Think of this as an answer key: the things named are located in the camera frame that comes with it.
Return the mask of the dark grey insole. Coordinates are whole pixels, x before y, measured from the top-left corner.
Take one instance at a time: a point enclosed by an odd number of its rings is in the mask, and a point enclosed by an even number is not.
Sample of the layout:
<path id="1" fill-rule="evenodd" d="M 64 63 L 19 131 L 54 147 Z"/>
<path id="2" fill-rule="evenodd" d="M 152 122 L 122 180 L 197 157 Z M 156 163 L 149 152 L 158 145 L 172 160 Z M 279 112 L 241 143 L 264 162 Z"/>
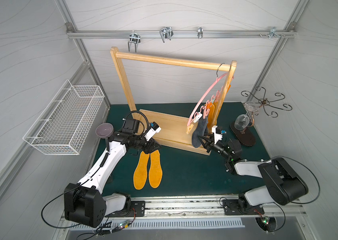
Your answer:
<path id="1" fill-rule="evenodd" d="M 201 141 L 199 140 L 199 137 L 202 137 L 205 134 L 207 124 L 208 124 L 208 118 L 207 117 L 205 119 L 203 117 L 201 117 L 198 120 L 198 125 L 197 125 L 195 131 L 193 132 L 192 139 L 191 139 L 191 143 L 192 143 L 192 146 L 194 148 L 199 148 L 201 146 Z"/>

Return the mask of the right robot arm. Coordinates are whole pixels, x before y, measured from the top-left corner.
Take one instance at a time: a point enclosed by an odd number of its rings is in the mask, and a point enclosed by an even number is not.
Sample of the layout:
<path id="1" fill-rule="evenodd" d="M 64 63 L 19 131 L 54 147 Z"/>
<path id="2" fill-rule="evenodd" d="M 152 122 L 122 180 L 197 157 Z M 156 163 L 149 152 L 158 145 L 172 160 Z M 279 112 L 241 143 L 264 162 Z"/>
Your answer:
<path id="1" fill-rule="evenodd" d="M 276 203 L 285 206 L 309 192 L 307 184 L 286 162 L 283 157 L 267 161 L 248 161 L 241 158 L 242 147 L 238 140 L 224 143 L 214 135 L 199 136 L 203 148 L 207 152 L 214 151 L 225 159 L 226 171 L 238 176 L 260 178 L 264 186 L 239 194 L 233 203 L 223 205 L 244 215 L 263 214 L 263 204 Z"/>

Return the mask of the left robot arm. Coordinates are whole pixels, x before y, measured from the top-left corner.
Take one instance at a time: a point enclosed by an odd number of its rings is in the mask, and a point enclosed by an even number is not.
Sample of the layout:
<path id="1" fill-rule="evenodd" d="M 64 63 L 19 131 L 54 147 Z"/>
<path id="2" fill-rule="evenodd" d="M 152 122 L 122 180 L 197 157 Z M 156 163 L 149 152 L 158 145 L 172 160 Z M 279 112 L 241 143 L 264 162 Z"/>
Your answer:
<path id="1" fill-rule="evenodd" d="M 160 148 L 153 138 L 161 127 L 153 122 L 144 133 L 138 134 L 139 121 L 126 119 L 119 132 L 106 138 L 106 149 L 95 165 L 76 184 L 68 184 L 64 192 L 65 219 L 89 227 L 98 227 L 103 218 L 128 214 L 132 209 L 131 197 L 114 193 L 103 196 L 104 187 L 118 162 L 132 149 L 151 154 Z"/>

